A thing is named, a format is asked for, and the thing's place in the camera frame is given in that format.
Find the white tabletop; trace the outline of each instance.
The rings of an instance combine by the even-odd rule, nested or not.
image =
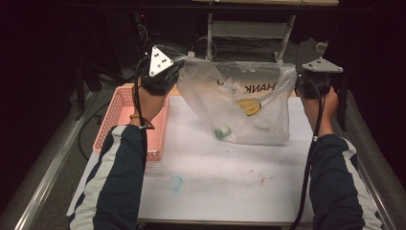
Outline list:
[[[311,129],[289,99],[290,140],[277,146],[218,141],[184,99],[171,96],[163,159],[147,162],[140,221],[291,223],[298,212]],[[96,164],[93,152],[68,215]],[[312,222],[307,198],[302,222]]]

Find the floor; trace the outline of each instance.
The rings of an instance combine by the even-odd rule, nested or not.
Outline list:
[[[249,39],[240,41],[238,49],[230,45],[230,42],[218,41],[217,54],[214,61],[226,60],[246,60],[246,61],[269,61],[274,62],[273,53],[279,51],[281,42],[279,40],[258,40]],[[310,62],[321,56],[315,52],[317,42],[309,39],[301,44],[289,43],[284,54],[283,62],[296,63],[301,66],[302,63]],[[190,47],[178,44],[165,44],[168,50],[174,53],[186,54]],[[194,47],[196,56],[204,58],[203,48],[197,45]],[[130,77],[132,72],[124,69],[124,76]],[[27,178],[22,182],[20,189],[15,194],[10,205],[0,218],[0,229],[19,229],[16,228],[18,221],[23,217],[24,211],[33,198],[38,185],[43,179],[50,165],[55,161],[56,156],[61,150],[66,150],[65,157],[61,160],[61,165],[55,170],[55,180],[50,184],[48,193],[42,197],[37,209],[36,215],[30,224],[30,228],[24,229],[66,229],[66,212],[75,192],[80,177],[86,166],[86,158],[89,157],[94,139],[99,131],[101,124],[100,118],[106,111],[106,106],[111,99],[114,89],[119,86],[106,76],[101,76],[102,91],[86,92],[88,100],[86,101],[85,118],[81,121],[75,121],[77,109],[73,107],[71,113],[66,117],[63,124],[60,125],[52,140],[50,140],[46,149],[38,156],[36,162],[31,168]],[[75,104],[75,95],[72,96],[72,103]],[[80,129],[72,131],[79,124]],[[189,224],[148,224],[144,229],[280,229],[279,227],[269,228],[264,226],[227,226],[227,225],[189,225]]]

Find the pink plastic basket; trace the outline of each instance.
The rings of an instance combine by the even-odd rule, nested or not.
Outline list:
[[[129,115],[134,113],[134,103],[132,101],[132,86],[134,84],[127,83],[117,87],[111,99],[110,105],[104,116],[96,141],[93,145],[93,150],[100,152],[104,139],[111,127],[116,125],[126,125],[129,123]],[[147,130],[148,137],[148,161],[160,161],[163,154],[163,146],[165,140],[165,130],[167,126],[167,117],[169,109],[169,97],[164,102],[164,107],[159,114],[153,119],[152,123],[155,129]]]

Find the navy jacket sleeve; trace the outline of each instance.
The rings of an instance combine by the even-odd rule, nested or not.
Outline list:
[[[111,128],[69,217],[69,229],[137,228],[144,180],[142,143],[137,126]]]
[[[310,172],[314,229],[381,229],[374,205],[357,172],[355,147],[346,139],[318,139]]]

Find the person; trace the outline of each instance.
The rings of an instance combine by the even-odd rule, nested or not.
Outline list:
[[[166,96],[139,89],[143,117],[153,121]],[[381,221],[366,187],[356,171],[354,146],[334,134],[331,119],[338,104],[333,89],[325,97],[323,119],[310,173],[309,196],[314,229],[381,229]],[[304,113],[314,129],[318,100],[303,98]],[[136,229],[143,187],[143,139],[140,118],[131,116],[126,126],[113,126],[99,162],[90,172],[69,229]]]

